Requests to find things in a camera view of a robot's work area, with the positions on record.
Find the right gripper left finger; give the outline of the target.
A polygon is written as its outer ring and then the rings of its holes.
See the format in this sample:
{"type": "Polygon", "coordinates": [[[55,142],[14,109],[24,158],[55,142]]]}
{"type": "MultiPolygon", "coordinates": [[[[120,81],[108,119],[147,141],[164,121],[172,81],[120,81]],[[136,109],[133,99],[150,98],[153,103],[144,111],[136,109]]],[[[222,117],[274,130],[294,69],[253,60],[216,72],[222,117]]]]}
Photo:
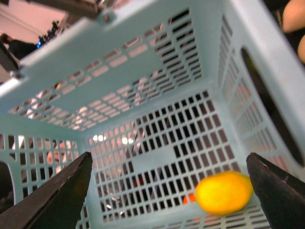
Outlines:
{"type": "Polygon", "coordinates": [[[6,210],[2,229],[73,229],[76,227],[92,172],[92,156],[85,152],[57,175],[6,210]]]}

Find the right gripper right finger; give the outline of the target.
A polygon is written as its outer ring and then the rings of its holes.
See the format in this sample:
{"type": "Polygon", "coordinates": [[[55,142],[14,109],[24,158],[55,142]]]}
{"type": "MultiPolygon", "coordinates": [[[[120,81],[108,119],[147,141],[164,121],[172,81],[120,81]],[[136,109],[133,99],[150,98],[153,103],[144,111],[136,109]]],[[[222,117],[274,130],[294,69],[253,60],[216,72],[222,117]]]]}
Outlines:
{"type": "Polygon", "coordinates": [[[248,174],[261,208],[273,229],[305,227],[305,183],[280,167],[251,153],[248,174]]]}

